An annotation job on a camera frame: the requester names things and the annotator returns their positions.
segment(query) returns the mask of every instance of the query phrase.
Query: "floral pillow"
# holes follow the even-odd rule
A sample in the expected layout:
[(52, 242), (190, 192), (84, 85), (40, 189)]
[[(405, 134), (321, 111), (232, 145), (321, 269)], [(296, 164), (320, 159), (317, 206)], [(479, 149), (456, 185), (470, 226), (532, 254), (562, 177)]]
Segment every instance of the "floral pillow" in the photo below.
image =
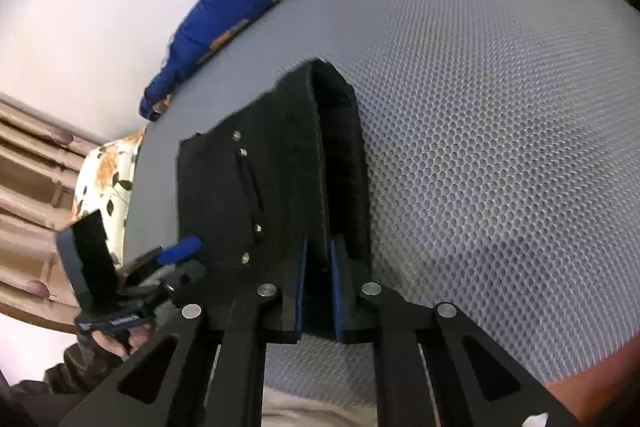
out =
[(145, 129), (92, 150), (78, 174), (72, 220), (94, 210), (102, 212), (107, 248), (116, 267), (122, 265), (133, 174)]

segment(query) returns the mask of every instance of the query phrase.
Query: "triangular cutout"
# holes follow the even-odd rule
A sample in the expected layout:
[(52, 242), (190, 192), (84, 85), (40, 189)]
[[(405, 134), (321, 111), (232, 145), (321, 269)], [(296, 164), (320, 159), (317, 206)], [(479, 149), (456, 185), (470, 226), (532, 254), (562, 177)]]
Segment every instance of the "triangular cutout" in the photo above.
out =
[(177, 345), (175, 337), (165, 338), (122, 380), (118, 391), (140, 402), (153, 403)]
[(515, 377), (473, 337), (468, 335), (463, 337), (462, 345), (471, 361), (485, 399), (498, 400), (520, 390), (520, 383)]

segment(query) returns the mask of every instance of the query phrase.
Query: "metal rivet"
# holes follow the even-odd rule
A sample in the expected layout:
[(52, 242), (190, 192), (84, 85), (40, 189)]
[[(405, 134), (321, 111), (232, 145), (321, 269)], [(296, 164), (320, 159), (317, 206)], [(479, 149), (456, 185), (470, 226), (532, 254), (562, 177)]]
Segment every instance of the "metal rivet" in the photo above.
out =
[(455, 317), (456, 313), (458, 313), (456, 307), (453, 304), (449, 304), (448, 302), (443, 302), (438, 306), (438, 315), (440, 317), (450, 319), (451, 317)]
[(276, 291), (278, 291), (276, 285), (268, 282), (266, 282), (265, 284), (260, 284), (260, 286), (258, 286), (258, 295), (260, 297), (271, 297), (272, 295), (276, 295)]
[(548, 419), (549, 415), (546, 412), (539, 415), (532, 415), (524, 420), (522, 427), (545, 427)]
[(382, 292), (382, 286), (377, 282), (366, 282), (362, 285), (364, 295), (380, 295), (380, 292)]
[(197, 304), (187, 304), (184, 308), (182, 308), (182, 316), (185, 319), (195, 319), (196, 317), (200, 317), (202, 313), (202, 308)]

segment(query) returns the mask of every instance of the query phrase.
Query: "gray mattress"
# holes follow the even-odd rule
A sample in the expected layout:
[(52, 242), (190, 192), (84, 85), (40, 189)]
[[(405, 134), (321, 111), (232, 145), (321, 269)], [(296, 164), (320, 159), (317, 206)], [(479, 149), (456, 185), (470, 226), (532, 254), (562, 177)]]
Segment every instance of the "gray mattress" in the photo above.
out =
[[(126, 259), (176, 241), (179, 141), (321, 57), (358, 97), (376, 279), (576, 373), (640, 326), (639, 51), (623, 0), (285, 0), (149, 126)], [(270, 346), (265, 382), (375, 400), (370, 346)]]

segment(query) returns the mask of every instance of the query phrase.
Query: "gray mesh fabric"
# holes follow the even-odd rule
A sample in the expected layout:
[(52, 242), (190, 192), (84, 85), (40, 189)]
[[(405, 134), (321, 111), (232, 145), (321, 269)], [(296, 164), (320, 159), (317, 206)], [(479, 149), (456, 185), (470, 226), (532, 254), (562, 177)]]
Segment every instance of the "gray mesh fabric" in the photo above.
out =
[[(321, 57), (358, 97), (375, 277), (544, 382), (576, 373), (639, 326), (639, 49), (623, 0), (286, 0), (150, 126), (126, 256), (177, 237), (178, 141)], [(370, 347), (270, 347), (266, 384), (372, 402)]]

